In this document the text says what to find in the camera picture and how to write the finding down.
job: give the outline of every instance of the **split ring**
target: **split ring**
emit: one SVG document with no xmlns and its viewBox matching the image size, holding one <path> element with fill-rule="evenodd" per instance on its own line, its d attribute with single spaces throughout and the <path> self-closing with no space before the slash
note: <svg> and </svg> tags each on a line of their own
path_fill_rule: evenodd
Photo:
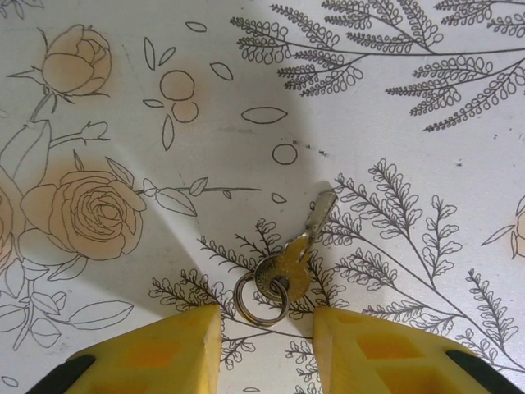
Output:
<svg viewBox="0 0 525 394">
<path fill-rule="evenodd" d="M 288 309 L 290 307 L 290 300 L 288 298 L 288 293 L 286 292 L 285 287 L 279 282 L 274 281 L 273 283 L 276 285 L 277 290 L 281 294 L 281 312 L 279 313 L 279 316 L 276 318 L 258 318 L 254 314 L 252 314 L 248 308 L 246 308 L 246 305 L 243 301 L 243 289 L 244 286 L 250 281 L 252 281 L 254 278 L 253 273 L 246 273 L 243 277 L 239 279 L 239 281 L 235 284 L 235 288 L 233 290 L 233 301 L 235 303 L 235 307 L 237 310 L 239 310 L 240 314 L 244 316 L 246 320 L 249 322 L 255 324 L 259 327 L 271 327 L 276 323 L 279 323 L 283 318 L 286 317 L 286 314 L 288 314 Z"/>
</svg>

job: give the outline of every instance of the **key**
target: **key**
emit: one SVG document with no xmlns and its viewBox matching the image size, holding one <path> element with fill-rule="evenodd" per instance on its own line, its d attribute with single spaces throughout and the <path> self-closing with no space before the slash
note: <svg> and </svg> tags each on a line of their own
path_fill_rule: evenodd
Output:
<svg viewBox="0 0 525 394">
<path fill-rule="evenodd" d="M 289 241 L 282 252 L 265 258 L 255 268 L 254 281 L 257 290 L 269 300 L 282 302 L 282 295 L 275 281 L 278 281 L 293 302 L 306 294 L 310 286 L 308 271 L 309 250 L 319 236 L 322 225 L 337 201 L 333 190 L 321 193 L 315 202 L 313 212 L 306 222 L 305 231 Z"/>
</svg>

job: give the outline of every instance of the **orange-tinted rose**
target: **orange-tinted rose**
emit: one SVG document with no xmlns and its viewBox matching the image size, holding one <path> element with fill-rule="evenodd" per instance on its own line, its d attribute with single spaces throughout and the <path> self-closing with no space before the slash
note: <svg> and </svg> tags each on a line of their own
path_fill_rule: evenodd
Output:
<svg viewBox="0 0 525 394">
<path fill-rule="evenodd" d="M 518 216 L 515 242 L 516 254 L 525 257 L 525 212 Z"/>
<path fill-rule="evenodd" d="M 27 219 L 53 244 L 92 260 L 131 252 L 139 243 L 141 212 L 146 209 L 144 201 L 110 172 L 88 171 L 70 172 L 58 187 L 35 187 L 21 205 Z"/>
<path fill-rule="evenodd" d="M 24 231 L 22 195 L 0 167 L 0 272 L 18 258 L 18 237 Z"/>
<path fill-rule="evenodd" d="M 83 96 L 102 88 L 111 69 L 112 56 L 104 37 L 75 25 L 49 45 L 42 75 L 58 93 Z"/>
</svg>

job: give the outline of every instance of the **keychain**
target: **keychain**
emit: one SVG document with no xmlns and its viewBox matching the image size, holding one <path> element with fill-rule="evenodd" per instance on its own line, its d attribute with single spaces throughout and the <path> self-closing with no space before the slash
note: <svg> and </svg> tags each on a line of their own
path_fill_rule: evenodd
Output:
<svg viewBox="0 0 525 394">
<path fill-rule="evenodd" d="M 330 215 L 336 201 L 337 194 L 335 191 L 322 192 L 317 197 L 315 207 L 306 222 L 303 234 L 286 243 L 281 253 L 263 259 L 254 272 L 246 273 L 235 284 L 233 291 L 235 306 L 246 320 L 261 327 L 270 327 L 286 316 L 290 302 L 296 301 L 306 294 L 310 286 L 310 274 L 307 265 L 308 252 L 319 236 L 322 225 Z M 281 304 L 279 316 L 271 319 L 258 318 L 246 308 L 242 291 L 250 281 L 255 281 L 257 290 L 263 296 Z"/>
</svg>

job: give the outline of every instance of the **line drawing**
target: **line drawing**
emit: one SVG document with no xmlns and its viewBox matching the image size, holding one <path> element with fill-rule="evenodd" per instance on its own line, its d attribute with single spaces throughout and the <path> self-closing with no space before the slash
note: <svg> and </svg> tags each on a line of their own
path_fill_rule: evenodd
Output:
<svg viewBox="0 0 525 394">
<path fill-rule="evenodd" d="M 144 59 L 151 71 L 156 70 L 155 47 L 150 39 L 144 37 Z M 167 49 L 158 62 L 159 66 L 167 63 L 176 53 L 176 48 Z M 148 108 L 165 108 L 166 116 L 162 123 L 162 146 L 168 151 L 175 141 L 175 121 L 180 124 L 191 123 L 199 116 L 199 106 L 194 97 L 195 80 L 184 70 L 170 70 L 162 74 L 159 82 L 161 97 L 147 98 L 143 103 Z"/>
<path fill-rule="evenodd" d="M 175 127 L 173 126 L 173 120 L 169 115 L 166 115 L 164 125 L 162 125 L 162 145 L 164 146 L 164 150 L 171 148 L 174 139 Z"/>
<path fill-rule="evenodd" d="M 186 71 L 173 70 L 162 76 L 159 89 L 165 99 L 185 101 L 194 97 L 195 80 Z"/>
<path fill-rule="evenodd" d="M 286 203 L 288 200 L 285 199 L 282 195 L 280 195 L 279 193 L 272 193 L 272 201 L 276 204 L 284 204 Z"/>
<path fill-rule="evenodd" d="M 497 34 L 522 36 L 525 19 L 520 12 L 523 2 L 485 2 L 483 0 L 442 0 L 434 8 L 452 11 L 441 20 L 442 25 L 469 26 L 486 23 Z M 466 84 L 485 81 L 480 93 L 442 121 L 432 123 L 425 131 L 445 130 L 488 111 L 518 88 L 525 86 L 525 57 L 508 62 L 493 70 L 491 55 L 522 53 L 525 48 L 496 48 L 475 52 L 437 51 L 434 45 L 444 35 L 440 26 L 426 14 L 424 7 L 412 0 L 347 1 L 324 0 L 321 7 L 332 12 L 324 23 L 317 23 L 293 7 L 272 4 L 270 8 L 285 19 L 290 27 L 300 30 L 308 41 L 303 44 L 288 38 L 289 27 L 278 22 L 261 22 L 232 17 L 230 23 L 246 33 L 237 41 L 243 59 L 249 62 L 278 64 L 284 59 L 299 61 L 298 66 L 277 70 L 286 79 L 285 89 L 297 91 L 304 97 L 338 94 L 348 90 L 364 77 L 360 65 L 377 57 L 436 58 L 432 64 L 420 66 L 413 72 L 423 82 L 389 88 L 394 96 L 422 99 L 410 110 L 410 115 L 421 116 L 432 111 L 453 107 L 463 101 L 462 88 Z M 492 17 L 498 9 L 506 16 Z M 345 38 L 329 29 L 346 28 Z M 376 34 L 388 29 L 391 34 Z M 361 50 L 343 49 L 345 43 L 361 46 Z"/>
<path fill-rule="evenodd" d="M 2 380 L 3 384 L 5 384 L 6 386 L 13 387 L 13 388 L 18 387 L 18 381 L 14 378 L 11 378 L 9 376 L 2 376 L 0 377 L 0 379 Z"/>
<path fill-rule="evenodd" d="M 151 71 L 155 71 L 157 66 L 157 61 L 155 58 L 155 47 L 151 43 L 148 37 L 144 37 L 144 58 L 146 59 L 146 64 Z"/>
<path fill-rule="evenodd" d="M 271 125 L 272 123 L 277 123 L 287 115 L 287 111 L 276 107 L 254 107 L 240 114 L 243 119 L 251 121 L 256 125 Z"/>
<path fill-rule="evenodd" d="M 508 340 L 519 333 L 519 327 L 509 316 L 507 307 L 503 306 L 504 301 L 491 290 L 489 280 L 474 269 L 465 271 L 465 281 L 477 302 L 476 313 L 463 311 L 441 290 L 440 281 L 444 276 L 450 275 L 452 270 L 465 269 L 462 264 L 461 268 L 456 267 L 452 261 L 463 248 L 454 240 L 459 226 L 450 222 L 457 207 L 433 195 L 429 211 L 418 208 L 420 195 L 411 192 L 412 185 L 404 181 L 396 165 L 387 163 L 385 159 L 371 167 L 369 173 L 372 176 L 371 186 L 357 184 L 342 174 L 335 179 L 335 191 L 340 196 L 340 202 L 331 212 L 317 242 L 341 249 L 345 256 L 335 267 L 329 268 L 331 264 L 324 261 L 314 245 L 308 261 L 311 288 L 303 299 L 290 305 L 289 317 L 301 320 L 311 316 L 316 306 L 347 308 L 352 297 L 352 286 L 365 286 L 368 291 L 388 288 L 400 300 L 388 305 L 369 305 L 362 313 L 453 337 L 502 373 L 525 373 L 525 366 L 507 347 Z M 414 235 L 417 227 L 421 228 L 422 247 Z M 381 243 L 377 243 L 374 232 L 382 238 Z M 201 250 L 209 253 L 209 258 L 228 272 L 253 272 L 260 259 L 282 250 L 281 240 L 285 239 L 276 231 L 276 224 L 266 219 L 256 223 L 255 233 L 255 239 L 235 234 L 239 242 L 236 248 L 220 245 L 205 236 L 198 242 Z M 404 259 L 396 257 L 399 243 L 390 244 L 392 239 L 403 241 L 402 247 L 414 254 L 413 263 L 409 265 Z M 398 281 L 398 277 L 402 276 L 413 278 L 418 285 L 403 288 Z M 443 302 L 434 305 L 425 301 L 420 296 L 422 288 L 431 291 Z M 319 392 L 319 373 L 313 356 L 312 338 L 247 323 L 236 314 L 231 289 L 226 289 L 223 282 L 212 283 L 208 275 L 197 271 L 181 271 L 178 281 L 154 278 L 149 296 L 179 311 L 199 305 L 219 304 L 225 320 L 221 362 L 228 370 L 243 362 L 249 353 L 257 351 L 258 338 L 288 337 L 290 347 L 284 349 L 283 355 L 294 361 L 292 368 L 306 383 L 305 387 L 298 385 L 296 392 Z M 269 309 L 279 308 L 256 291 L 253 299 Z M 454 323 L 459 321 L 463 325 L 455 328 Z M 232 338 L 228 334 L 232 324 L 250 327 L 251 330 L 243 337 Z"/>
<path fill-rule="evenodd" d="M 217 75 L 219 78 L 222 78 L 223 80 L 233 80 L 233 73 L 226 64 L 214 62 L 210 63 L 210 67 L 212 68 L 215 75 Z"/>
<path fill-rule="evenodd" d="M 166 211 L 196 217 L 191 199 L 204 192 L 233 199 L 240 192 L 260 191 L 210 187 L 207 177 L 189 188 L 159 189 L 144 179 L 144 189 L 136 190 L 135 175 L 125 165 L 106 157 L 107 167 L 93 171 L 73 148 L 75 169 L 58 174 L 56 183 L 42 182 L 54 148 L 109 141 L 105 121 L 88 121 L 80 131 L 55 136 L 49 118 L 61 109 L 59 99 L 74 103 L 74 97 L 105 95 L 100 89 L 111 75 L 112 55 L 109 43 L 92 27 L 73 25 L 51 43 L 42 30 L 40 34 L 46 48 L 42 66 L 10 77 L 37 82 L 43 97 L 27 122 L 0 148 L 0 333 L 16 333 L 13 351 L 28 338 L 51 348 L 61 340 L 65 326 L 100 330 L 131 314 L 134 306 L 123 300 L 88 301 L 70 310 L 68 302 L 78 295 L 68 281 L 79 277 L 90 262 L 116 259 L 135 250 L 142 237 L 146 199 Z M 168 49 L 161 61 L 167 62 L 174 53 Z M 61 79 L 65 66 L 78 74 Z M 144 103 L 158 106 L 157 101 Z M 7 376 L 2 382 L 18 385 Z"/>
<path fill-rule="evenodd" d="M 188 29 L 194 31 L 195 33 L 206 33 L 208 31 L 206 25 L 200 22 L 189 21 L 185 22 L 184 24 Z"/>
<path fill-rule="evenodd" d="M 516 223 L 504 226 L 483 241 L 482 246 L 503 238 L 510 233 L 510 249 L 512 258 L 516 256 L 525 257 L 525 196 L 523 196 L 516 207 Z"/>
<path fill-rule="evenodd" d="M 161 55 L 161 59 L 158 61 L 158 66 L 160 67 L 167 63 L 173 57 L 173 55 L 175 55 L 175 52 L 175 47 L 168 48 L 166 51 L 164 51 L 164 53 Z"/>
<path fill-rule="evenodd" d="M 272 150 L 273 161 L 281 166 L 289 166 L 295 163 L 298 156 L 297 148 L 292 144 L 278 144 Z"/>
<path fill-rule="evenodd" d="M 0 15 L 2 15 L 4 19 L 7 19 L 11 15 L 11 12 L 8 11 L 11 9 L 10 6 L 12 6 L 15 14 L 23 20 L 25 18 L 25 6 L 43 8 L 43 2 L 42 0 L 4 0 L 2 4 L 0 4 Z"/>
<path fill-rule="evenodd" d="M 171 113 L 179 123 L 191 123 L 199 116 L 199 106 L 195 101 L 175 101 Z"/>
</svg>

